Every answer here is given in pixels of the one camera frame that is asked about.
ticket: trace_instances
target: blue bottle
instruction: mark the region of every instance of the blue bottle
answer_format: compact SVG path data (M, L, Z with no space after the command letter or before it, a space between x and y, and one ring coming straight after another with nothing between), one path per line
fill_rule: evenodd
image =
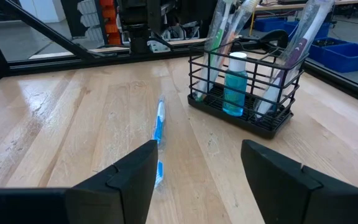
M247 58L247 54L242 52L233 52L230 54L232 57L237 58ZM231 87L235 90L246 91L247 89L247 72L246 72L246 62L242 60L236 60L230 58L229 69L232 72L237 73L241 77L235 75L226 74L224 78L224 84L228 87ZM228 88L224 89L224 99L238 105L244 106L246 96L245 94L236 92L234 90L229 90ZM242 116L243 107L235 106L231 103L223 102L223 111L232 116Z

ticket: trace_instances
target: blue storage bin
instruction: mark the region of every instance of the blue storage bin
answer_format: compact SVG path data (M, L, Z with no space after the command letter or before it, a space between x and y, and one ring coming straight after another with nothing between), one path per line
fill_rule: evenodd
M347 44L346 41L337 40L337 39L330 38L330 37L315 39L313 41L313 43L315 43L318 40L332 41L335 44L333 46L336 46L336 45L339 45L339 44ZM325 51L326 47L328 47L328 46L320 47L318 45L312 44L310 46L310 49L309 49L309 58L315 60L316 62L319 62L319 63L323 64L324 63L324 51Z
M297 28L296 25L298 25L298 23L299 23L298 21L286 22L286 23L284 23L283 29L287 32L288 35L290 35L293 32L293 30L295 28ZM328 32L329 32L329 25L330 25L329 22L323 23L320 27L320 30L317 32L315 39L327 37ZM294 35L295 35L295 32L292 33L292 35L289 37L289 40L291 40Z
M256 19L254 22L254 29L262 32L270 32L276 29L284 29L283 18L268 18L268 19Z
M342 73L358 71L358 44L348 43L326 47L323 65Z

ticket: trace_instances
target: black cable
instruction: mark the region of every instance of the black cable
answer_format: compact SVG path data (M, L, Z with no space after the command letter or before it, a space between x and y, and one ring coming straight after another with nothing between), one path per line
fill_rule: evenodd
M348 23L358 24L358 22L343 21L343 20L340 20L340 19L336 19L336 20L337 20L337 21L341 21L341 22L348 22Z
M177 34L177 36L174 37L174 38L179 38L179 33L176 32L174 29L172 29L172 27L168 27L168 31L169 31L170 34L173 34L173 32Z

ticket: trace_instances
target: wooden tabletop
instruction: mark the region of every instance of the wooden tabletop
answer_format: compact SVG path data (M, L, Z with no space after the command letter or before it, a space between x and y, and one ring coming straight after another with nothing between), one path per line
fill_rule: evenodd
M267 4L270 2L277 2L277 0L264 0L263 3ZM358 0L335 0L335 5L342 4L358 4ZM304 8L306 4L289 4L289 5L281 5L275 4L272 6L260 6L258 5L255 8L255 11L267 11L267 10L280 10L280 9L301 9Z
M294 117L261 139L187 103L188 58L0 80L0 187L71 187L150 139L165 95L165 178L147 223L263 223L242 167L252 139L358 187L358 100L304 74Z

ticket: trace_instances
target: black wire basket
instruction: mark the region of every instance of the black wire basket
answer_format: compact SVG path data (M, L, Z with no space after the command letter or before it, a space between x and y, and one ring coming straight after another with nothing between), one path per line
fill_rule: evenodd
M280 82L279 85L274 85L269 81L279 70L283 70L282 80L287 80L289 71L295 68L297 65L303 63L308 54L300 58L291 67L286 67L277 63L278 56L284 50L283 48L277 47L271 43L259 42L258 40L250 40L248 42L234 41L233 43L230 43L232 44L232 51L242 51L246 53L253 53L251 55L258 55L258 58L252 57L250 54L247 54L247 58L245 59L235 58L237 60L243 60L247 64L247 89L246 91L240 91L224 84L224 76L226 73L238 76L236 73L226 71L226 63L224 63L222 68L209 66L210 58L212 55L224 57L225 62L228 62L228 58L234 57L216 53L216 49L213 51L204 50L202 47L200 47L203 44L204 43L201 42L190 47L190 94L188 95L188 103L201 111L221 118L263 138L272 139L283 127L283 125L293 116L293 113L291 112L291 106L295 102L295 92L299 88L298 82L300 75L303 73L303 70L300 66L299 70L297 70L296 73L292 75L292 77L289 77L291 80L287 82ZM202 60L204 55L196 57L192 56L195 53L206 53L208 57L208 65L204 65L202 61L198 61L199 59ZM208 69L207 79L201 78L199 76L202 69ZM219 72L218 78L215 81L209 80L211 70L216 70ZM209 88L206 88L206 91L202 91L197 89L198 82L207 82L208 85L212 83L213 87L210 90ZM244 95L244 106L225 100L225 88ZM270 101L263 98L263 91L267 88L277 88L278 95L281 97L278 97L277 101ZM196 100L196 92L204 94L203 100ZM265 114L259 113L255 110L255 101L258 100L266 101L272 104L270 110ZM224 112L224 102L243 107L244 110L242 116L231 116Z

